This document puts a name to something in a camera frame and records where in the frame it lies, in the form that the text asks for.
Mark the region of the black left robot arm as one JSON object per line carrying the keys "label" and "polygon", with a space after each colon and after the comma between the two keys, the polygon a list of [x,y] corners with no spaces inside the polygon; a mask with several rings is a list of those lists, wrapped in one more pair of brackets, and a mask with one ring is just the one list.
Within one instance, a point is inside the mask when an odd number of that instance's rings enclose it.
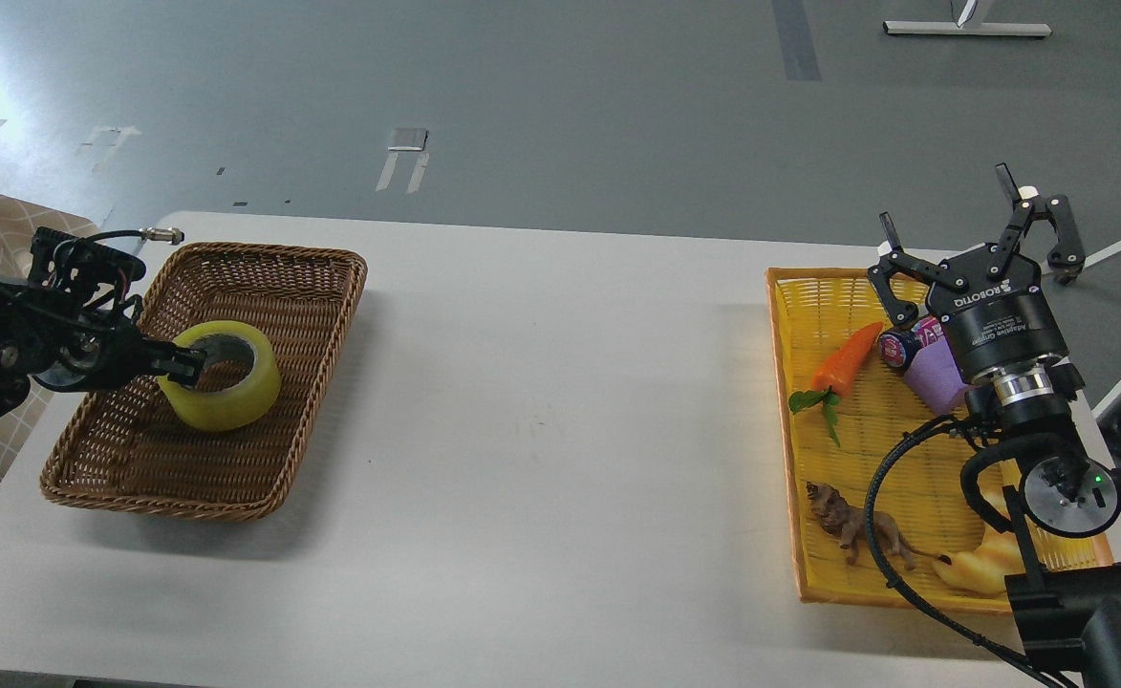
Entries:
{"label": "black left robot arm", "polygon": [[118,389],[138,376],[197,383],[202,350],[138,327],[143,299],[129,289],[146,266],[113,247],[120,238],[119,230],[78,238],[40,227],[27,277],[0,277],[0,419],[33,385],[71,393]]}

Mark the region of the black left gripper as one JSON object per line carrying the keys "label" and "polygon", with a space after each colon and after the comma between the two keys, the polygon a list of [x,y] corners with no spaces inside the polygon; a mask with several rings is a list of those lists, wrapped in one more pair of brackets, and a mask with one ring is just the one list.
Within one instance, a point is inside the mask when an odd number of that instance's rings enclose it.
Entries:
{"label": "black left gripper", "polygon": [[54,392],[118,389],[145,375],[196,387],[207,363],[205,350],[155,344],[131,325],[101,333],[35,325],[33,333],[48,362],[33,379]]}

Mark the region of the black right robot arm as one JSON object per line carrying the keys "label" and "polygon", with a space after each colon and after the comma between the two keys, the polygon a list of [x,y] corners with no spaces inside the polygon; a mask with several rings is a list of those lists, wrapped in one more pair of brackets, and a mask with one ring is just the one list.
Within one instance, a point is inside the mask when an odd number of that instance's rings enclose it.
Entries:
{"label": "black right robot arm", "polygon": [[[1006,164],[995,175],[1010,215],[1000,239],[932,263],[901,247],[880,214],[884,247],[867,271],[884,313],[909,331],[920,314],[941,322],[966,393],[965,419],[941,415],[897,441],[871,478],[863,504],[867,543],[884,584],[920,613],[949,627],[1046,687],[1121,687],[1121,563],[1051,571],[1032,545],[1032,528],[1066,539],[1103,534],[1121,517],[1121,467],[1088,456],[1072,421],[1084,387],[1067,361],[1067,342],[1041,286],[1044,269],[1020,252],[1032,224],[1053,229],[1046,257],[1054,278],[1071,283],[1086,255],[1064,195],[1022,190]],[[963,500],[1000,534],[1015,534],[1023,573],[1006,576],[1006,596],[1023,651],[1015,652],[949,619],[918,595],[884,557],[874,531],[876,501],[906,453],[941,434],[989,444],[960,471]]]}

